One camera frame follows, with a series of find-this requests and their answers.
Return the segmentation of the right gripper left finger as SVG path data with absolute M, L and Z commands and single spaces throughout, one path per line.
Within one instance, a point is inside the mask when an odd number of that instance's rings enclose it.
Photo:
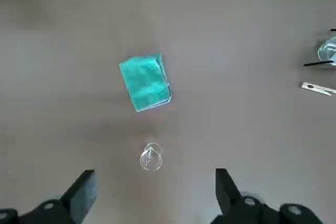
M 95 203 L 95 170 L 85 170 L 58 199 L 44 201 L 19 215 L 14 208 L 1 209 L 1 223 L 83 223 Z

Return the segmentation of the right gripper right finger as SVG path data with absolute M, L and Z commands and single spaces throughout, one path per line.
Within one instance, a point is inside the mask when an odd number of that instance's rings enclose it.
M 318 224 L 322 221 L 306 206 L 283 204 L 274 210 L 253 196 L 243 196 L 236 187 L 228 171 L 217 168 L 215 171 L 215 192 L 222 214 L 216 223 L 255 223 L 255 224 Z

